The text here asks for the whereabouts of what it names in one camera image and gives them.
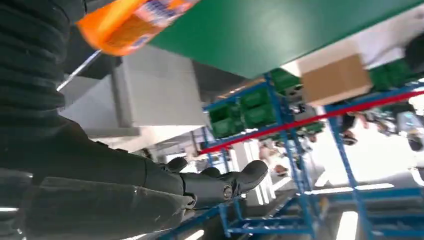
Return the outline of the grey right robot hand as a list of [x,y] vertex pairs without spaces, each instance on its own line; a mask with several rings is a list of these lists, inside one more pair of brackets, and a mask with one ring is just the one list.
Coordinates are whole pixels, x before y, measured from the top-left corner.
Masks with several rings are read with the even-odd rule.
[[172,171],[90,140],[73,121],[45,137],[0,135],[3,240],[121,240],[178,226],[187,210],[254,189],[267,165]]

